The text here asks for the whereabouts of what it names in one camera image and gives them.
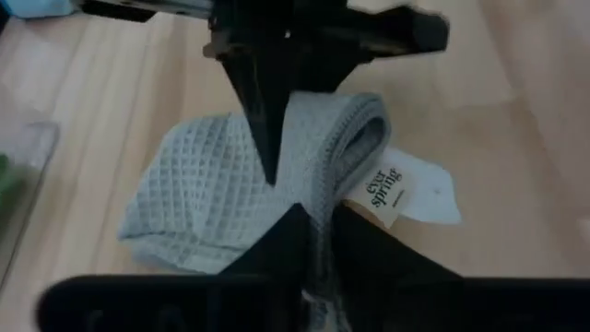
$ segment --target white tag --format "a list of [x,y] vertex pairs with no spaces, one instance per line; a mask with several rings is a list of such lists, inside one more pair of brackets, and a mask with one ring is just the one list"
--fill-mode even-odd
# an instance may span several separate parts
[[371,222],[379,220],[390,228],[406,206],[413,189],[410,174],[381,159],[348,195],[348,205]]
[[347,195],[363,217],[389,229],[399,214],[417,221],[457,224],[453,179],[442,167],[396,148],[386,148],[375,167]]

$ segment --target gray towel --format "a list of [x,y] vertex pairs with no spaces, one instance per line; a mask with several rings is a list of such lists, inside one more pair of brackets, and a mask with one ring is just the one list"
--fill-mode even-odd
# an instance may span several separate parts
[[367,172],[391,127],[373,94],[293,93],[286,110],[277,184],[266,184],[242,115],[195,119],[163,139],[129,204],[119,237],[141,260],[219,273],[295,203],[313,220],[315,327],[347,329],[333,273],[330,221],[336,203]]

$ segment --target black mount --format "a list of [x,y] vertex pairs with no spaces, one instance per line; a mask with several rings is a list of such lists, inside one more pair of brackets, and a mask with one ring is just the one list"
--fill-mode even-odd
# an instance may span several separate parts
[[[219,275],[86,276],[40,298],[42,332],[305,330],[310,216],[293,206]],[[588,331],[588,279],[464,278],[348,207],[332,249],[353,331]]]
[[369,14],[342,0],[218,0],[209,27],[204,54],[223,64],[270,184],[293,90],[334,92],[357,65],[443,51],[449,35],[442,17],[409,6]]

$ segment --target folded towel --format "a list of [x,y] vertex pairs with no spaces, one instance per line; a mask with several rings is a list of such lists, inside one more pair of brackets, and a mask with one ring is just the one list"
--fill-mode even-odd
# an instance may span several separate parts
[[119,237],[137,259],[216,274],[301,203],[313,220],[306,283],[317,300],[313,321],[321,328],[332,308],[342,330],[347,323],[337,298],[330,219],[382,153],[390,131],[376,95],[294,93],[272,187],[242,115],[176,125],[147,168]]

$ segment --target wooden surface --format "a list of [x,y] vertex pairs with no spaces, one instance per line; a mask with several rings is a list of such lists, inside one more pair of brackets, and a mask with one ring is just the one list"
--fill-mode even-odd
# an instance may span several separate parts
[[[589,3],[417,2],[451,19],[448,52],[375,62],[341,90],[383,95],[392,144],[453,175],[464,222],[401,219],[395,234],[465,275],[590,277]],[[169,15],[8,24],[0,79],[62,136],[0,297],[0,330],[31,330],[36,297],[58,279],[156,272],[115,233],[167,130],[239,110],[221,66],[201,55],[207,39],[206,22]]]

